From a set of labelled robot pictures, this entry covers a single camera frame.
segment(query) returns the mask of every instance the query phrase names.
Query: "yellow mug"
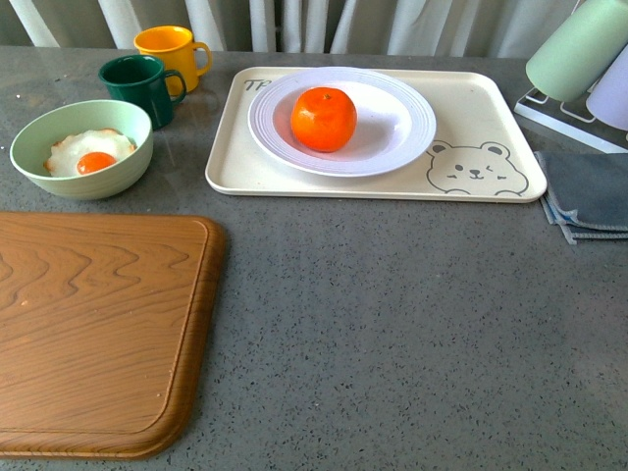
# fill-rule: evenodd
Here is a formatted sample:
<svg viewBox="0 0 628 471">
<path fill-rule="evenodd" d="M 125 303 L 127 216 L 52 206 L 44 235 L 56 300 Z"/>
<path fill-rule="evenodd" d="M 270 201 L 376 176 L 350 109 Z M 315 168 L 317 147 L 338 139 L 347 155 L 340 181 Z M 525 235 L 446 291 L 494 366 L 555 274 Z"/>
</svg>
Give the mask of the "yellow mug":
<svg viewBox="0 0 628 471">
<path fill-rule="evenodd" d="M 156 56 L 164 61 L 166 69 L 179 71 L 185 87 L 191 92 L 198 86 L 199 78 L 212 67 L 212 52 L 204 42 L 195 42 L 192 31 L 182 26 L 157 26 L 142 31 L 133 42 L 140 54 Z M 198 68 L 194 51 L 202 49 L 207 54 L 207 63 Z M 182 92 L 181 83 L 166 79 L 168 93 L 177 96 Z"/>
</svg>

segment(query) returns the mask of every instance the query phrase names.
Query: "cup rack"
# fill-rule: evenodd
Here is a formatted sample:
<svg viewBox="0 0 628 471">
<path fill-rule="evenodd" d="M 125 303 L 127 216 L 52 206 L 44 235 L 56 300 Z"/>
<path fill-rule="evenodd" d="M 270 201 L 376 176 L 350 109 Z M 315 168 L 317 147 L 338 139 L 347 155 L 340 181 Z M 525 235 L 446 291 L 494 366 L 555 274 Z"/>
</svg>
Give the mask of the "cup rack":
<svg viewBox="0 0 628 471">
<path fill-rule="evenodd" d="M 626 131 L 593 117 L 586 106 L 588 96 L 587 92 L 577 101 L 561 103 L 532 88 L 517 101 L 514 112 L 606 154 L 628 152 Z"/>
</svg>

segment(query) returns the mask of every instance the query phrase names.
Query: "gray cloth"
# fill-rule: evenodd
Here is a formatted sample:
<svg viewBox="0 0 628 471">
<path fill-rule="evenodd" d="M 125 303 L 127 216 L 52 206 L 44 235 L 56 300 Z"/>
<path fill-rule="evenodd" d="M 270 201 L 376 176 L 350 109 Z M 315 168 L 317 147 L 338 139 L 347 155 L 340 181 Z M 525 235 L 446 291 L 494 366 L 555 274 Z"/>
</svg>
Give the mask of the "gray cloth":
<svg viewBox="0 0 628 471">
<path fill-rule="evenodd" d="M 535 152 L 548 179 L 541 198 L 569 243 L 628 239 L 628 153 Z"/>
</svg>

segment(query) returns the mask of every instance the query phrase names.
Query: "egg yolk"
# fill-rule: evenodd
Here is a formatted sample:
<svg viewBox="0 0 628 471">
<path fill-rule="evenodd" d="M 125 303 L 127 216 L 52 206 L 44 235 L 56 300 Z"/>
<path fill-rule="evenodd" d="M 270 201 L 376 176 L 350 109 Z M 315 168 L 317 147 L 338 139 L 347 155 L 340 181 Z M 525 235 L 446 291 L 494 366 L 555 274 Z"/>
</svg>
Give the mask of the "egg yolk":
<svg viewBox="0 0 628 471">
<path fill-rule="evenodd" d="M 106 152 L 89 152 L 77 162 L 77 170 L 81 175 L 97 172 L 116 163 L 116 159 Z"/>
</svg>

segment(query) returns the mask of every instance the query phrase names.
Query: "light green bowl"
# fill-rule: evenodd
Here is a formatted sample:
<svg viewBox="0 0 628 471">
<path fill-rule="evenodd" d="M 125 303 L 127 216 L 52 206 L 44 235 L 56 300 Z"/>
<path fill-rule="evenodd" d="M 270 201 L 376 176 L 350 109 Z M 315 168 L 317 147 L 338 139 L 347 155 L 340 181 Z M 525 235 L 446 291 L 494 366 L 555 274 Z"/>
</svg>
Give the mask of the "light green bowl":
<svg viewBox="0 0 628 471">
<path fill-rule="evenodd" d="M 136 145 L 125 160 L 93 174 L 51 177 L 43 164 L 50 147 L 70 134 L 112 128 Z M 144 110 L 125 101 L 81 101 L 57 108 L 28 124 L 11 144 L 11 162 L 31 182 L 71 199 L 112 196 L 139 180 L 153 155 L 153 130 Z"/>
</svg>

